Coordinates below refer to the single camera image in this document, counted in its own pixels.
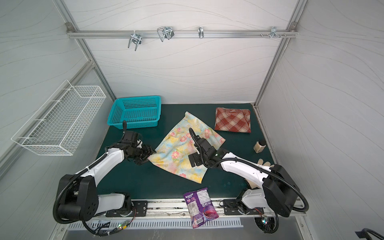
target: white wire basket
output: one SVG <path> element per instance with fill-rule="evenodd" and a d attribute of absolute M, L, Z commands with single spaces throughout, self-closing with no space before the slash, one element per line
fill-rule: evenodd
<path fill-rule="evenodd" d="M 68 81 L 55 93 L 58 99 L 51 96 L 11 139 L 37 155 L 71 156 L 106 96 L 99 86 L 72 86 Z M 47 104 L 51 106 L 42 112 Z"/>

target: white wall panel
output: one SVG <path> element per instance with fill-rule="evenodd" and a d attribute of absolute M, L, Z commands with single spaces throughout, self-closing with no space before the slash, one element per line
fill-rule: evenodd
<path fill-rule="evenodd" d="M 279 40 L 143 40 L 134 51 L 126 39 L 87 43 L 118 98 L 160 95 L 171 103 L 253 102 Z"/>
<path fill-rule="evenodd" d="M 106 93 L 94 70 L 78 85 L 98 85 Z M 95 160 L 108 130 L 112 104 L 107 97 L 73 156 L 38 156 L 23 151 L 0 181 L 2 239 L 49 238 L 56 224 L 52 207 L 59 180 Z"/>
<path fill-rule="evenodd" d="M 297 0 L 65 0 L 81 30 L 285 29 Z"/>
<path fill-rule="evenodd" d="M 10 138 L 65 79 L 87 62 L 49 0 L 0 7 L 0 156 Z"/>
<path fill-rule="evenodd" d="M 81 30 L 285 29 L 297 0 L 65 0 Z M 163 103 L 250 103 L 278 46 L 269 39 L 87 40 L 117 97 Z"/>
<path fill-rule="evenodd" d="M 384 2 L 310 0 L 259 105 L 314 239 L 384 234 Z"/>

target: floral cloth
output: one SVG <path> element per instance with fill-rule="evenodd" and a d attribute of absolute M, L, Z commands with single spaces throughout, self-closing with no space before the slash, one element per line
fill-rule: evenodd
<path fill-rule="evenodd" d="M 207 139 L 216 149 L 219 149 L 225 142 L 225 139 L 207 126 L 207 124 L 189 112 L 185 112 L 185 117 L 167 134 L 156 148 L 157 153 L 151 155 L 148 159 L 159 168 L 201 183 L 207 168 L 203 165 L 191 167 L 188 155 L 197 152 L 197 150 L 189 134 L 190 127 L 196 135 Z"/>

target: black cable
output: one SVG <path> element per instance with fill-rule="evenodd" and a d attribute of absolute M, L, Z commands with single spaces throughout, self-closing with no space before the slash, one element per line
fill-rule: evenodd
<path fill-rule="evenodd" d="M 277 213 L 275 212 L 275 226 L 274 226 L 274 228 L 271 231 L 264 230 L 263 232 L 264 233 L 274 233 L 277 231 L 278 228 L 279 228 L 279 217 L 278 217 Z"/>
<path fill-rule="evenodd" d="M 100 227 L 96 228 L 94 231 L 95 231 L 96 233 L 99 233 L 100 230 L 101 230 L 103 227 L 109 227 L 110 225 L 111 225 L 111 222 L 107 222 L 107 223 L 101 225 Z"/>
<path fill-rule="evenodd" d="M 274 173 L 271 173 L 270 171 L 267 171 L 267 170 L 265 170 L 264 168 L 261 168 L 261 167 L 256 166 L 256 165 L 254 165 L 254 164 L 252 164 L 252 163 L 250 163 L 250 162 L 248 162 L 248 161 L 241 160 L 241 159 L 238 159 L 238 158 L 226 158 L 226 159 L 223 159 L 223 160 L 218 161 L 217 163 L 215 163 L 215 164 L 212 165 L 212 166 L 208 166 L 208 165 L 204 162 L 204 160 L 203 160 L 203 154 L 202 154 L 202 151 L 201 151 L 201 146 L 200 146 L 200 144 L 197 142 L 196 134 L 195 134 L 195 132 L 193 131 L 192 128 L 189 128 L 189 133 L 191 134 L 191 137 L 192 137 L 193 141 L 195 142 L 195 144 L 196 144 L 196 146 L 197 146 L 197 148 L 198 148 L 198 150 L 199 150 L 199 152 L 200 152 L 199 155 L 200 155 L 201 161 L 202 161 L 203 164 L 204 164 L 204 167 L 206 167 L 206 168 L 212 168 L 212 167 L 215 167 L 215 166 L 217 166 L 217 165 L 219 165 L 220 163 L 225 162 L 225 161 L 235 161 L 235 162 L 241 162 L 241 163 L 244 163 L 244 164 L 246 164 L 246 165 L 248 165 L 248 166 L 251 166 L 251 167 L 253 167 L 253 168 L 259 170 L 260 172 L 266 173 L 266 174 L 268 174 L 268 175 L 274 177 L 275 179 L 279 180 L 280 182 L 282 182 L 282 183 L 284 183 L 285 185 L 287 185 L 290 189 L 292 189 L 292 190 L 297 194 L 297 196 L 299 196 L 299 198 L 303 201 L 303 204 L 304 204 L 304 207 L 303 207 L 303 208 L 293 207 L 292 210 L 295 210 L 295 211 L 297 211 L 297 212 L 306 212 L 306 211 L 308 211 L 308 209 L 309 209 L 308 201 L 307 201 L 307 199 L 303 196 L 303 194 L 301 194 L 301 192 L 300 192 L 299 190 L 297 190 L 292 184 L 290 184 L 289 182 L 287 182 L 284 178 L 282 178 L 282 177 L 280 177 L 280 176 L 278 176 L 278 175 L 276 175 L 276 174 L 274 174 Z"/>
<path fill-rule="evenodd" d="M 108 234 L 108 233 L 98 233 L 98 232 L 94 231 L 93 229 L 91 229 L 85 221 L 82 221 L 82 222 L 83 222 L 84 227 L 85 227 L 90 233 L 92 233 L 93 235 L 96 235 L 96 236 L 104 237 L 104 236 L 108 236 L 108 235 L 111 235 L 111 234 L 115 234 L 115 233 L 118 233 L 119 231 L 121 231 L 121 230 L 118 230 L 117 228 L 114 228 L 114 229 L 112 229 L 112 230 L 109 232 L 109 234 Z"/>
<path fill-rule="evenodd" d="M 93 168 L 94 166 L 96 166 L 97 164 L 99 164 L 105 157 L 107 156 L 107 153 L 104 153 L 100 158 L 99 160 L 97 160 L 96 162 L 92 163 L 90 166 L 89 166 L 89 169 Z M 55 200 L 55 203 L 53 204 L 53 210 L 52 210 L 52 213 L 53 213 L 53 218 L 55 219 L 56 222 L 60 223 L 60 224 L 69 224 L 69 223 L 73 223 L 73 222 L 76 222 L 77 220 L 68 220 L 68 219 L 62 219 L 61 217 L 59 217 L 59 214 L 57 213 L 58 209 L 59 209 L 59 202 L 60 202 L 60 199 L 61 197 L 63 196 L 64 192 L 67 191 L 69 189 L 70 186 L 72 186 L 72 184 L 81 176 L 83 175 L 84 173 L 86 173 L 88 171 L 87 168 L 83 169 L 81 172 L 79 172 L 78 174 L 74 175 L 73 177 L 71 177 L 71 179 L 68 181 L 68 183 L 65 185 L 65 187 L 60 191 L 60 193 L 57 195 L 56 197 L 56 200 Z"/>
<path fill-rule="evenodd" d="M 215 163 L 214 165 L 212 165 L 211 167 L 215 167 L 216 165 L 219 165 L 220 163 L 222 162 L 225 162 L 225 161 L 235 161 L 235 162 L 241 162 L 241 163 L 244 163 L 248 166 L 251 166 L 257 170 L 259 170 L 260 172 L 263 172 L 263 173 L 266 173 L 268 175 L 270 175 L 271 177 L 274 177 L 276 180 L 279 180 L 280 182 L 284 183 L 285 185 L 287 185 L 290 189 L 292 189 L 296 194 L 297 196 L 299 196 L 299 198 L 303 201 L 303 204 L 304 204 L 304 207 L 303 208 L 297 208 L 297 207 L 293 207 L 292 210 L 295 210 L 297 212 L 306 212 L 308 211 L 309 209 L 309 204 L 308 204 L 308 201 L 307 199 L 302 195 L 302 193 L 297 190 L 292 184 L 290 184 L 289 182 L 287 182 L 284 178 L 274 174 L 274 173 L 271 173 L 270 171 L 268 170 L 265 170 L 264 168 L 261 168 L 259 166 L 256 166 L 248 161 L 245 161 L 245 160 L 242 160 L 242 159 L 238 159 L 238 158 L 226 158 L 226 159 L 223 159 L 223 160 L 220 160 L 218 161 L 217 163 Z"/>
<path fill-rule="evenodd" d="M 100 213 L 98 213 L 98 214 L 95 214 L 95 216 L 94 216 L 94 217 L 98 217 L 98 216 L 101 216 L 101 215 L 103 215 L 104 213 L 106 213 L 106 211 L 105 211 L 105 212 L 100 212 Z"/>

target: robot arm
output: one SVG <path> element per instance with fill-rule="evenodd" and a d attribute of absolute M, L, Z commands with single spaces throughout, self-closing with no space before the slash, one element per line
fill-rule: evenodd
<path fill-rule="evenodd" d="M 124 159 L 131 158 L 141 165 L 155 153 L 151 146 L 139 140 L 138 133 L 126 131 L 125 121 L 123 128 L 121 140 L 107 148 L 106 153 L 76 174 L 67 174 L 60 179 L 53 208 L 57 222 L 88 221 L 95 214 L 114 209 L 120 209 L 122 213 L 131 211 L 128 193 L 97 195 L 96 189 L 100 181 Z"/>
<path fill-rule="evenodd" d="M 247 214 L 247 209 L 255 207 L 270 207 L 283 217 L 289 217 L 292 210 L 299 212 L 308 210 L 308 202 L 282 166 L 278 164 L 273 167 L 261 166 L 237 157 L 226 149 L 216 150 L 206 139 L 196 136 L 192 128 L 189 132 L 197 148 L 196 153 L 188 156 L 192 167 L 202 164 L 207 168 L 218 167 L 240 175 L 260 187 L 243 191 L 237 198 L 241 199 L 237 201 L 237 207 L 243 214 Z M 302 209 L 294 207 L 297 197 L 304 203 Z"/>
<path fill-rule="evenodd" d="M 76 174 L 67 174 L 60 179 L 53 206 L 53 216 L 58 223 L 67 224 L 80 220 L 86 226 L 85 222 L 98 213 L 112 209 L 119 209 L 124 213 L 130 212 L 129 194 L 97 195 L 96 189 L 103 177 L 124 159 L 131 158 L 136 164 L 141 165 L 148 161 L 147 158 L 151 154 L 156 153 L 151 146 L 139 140 L 138 133 L 126 131 L 125 121 L 123 128 L 121 140 L 107 148 L 106 153 L 100 158 Z M 202 164 L 207 168 L 218 167 L 240 175 L 260 187 L 242 191 L 237 202 L 240 212 L 246 214 L 247 209 L 270 207 L 275 213 L 288 217 L 291 210 L 300 212 L 308 210 L 308 202 L 282 166 L 277 164 L 272 168 L 261 166 L 239 158 L 223 148 L 216 150 L 206 139 L 196 136 L 191 128 L 189 131 L 198 150 L 197 153 L 188 156 L 192 167 Z M 298 196 L 304 203 L 302 209 L 293 207 Z M 92 229 L 88 230 L 95 235 L 105 236 L 92 232 Z"/>

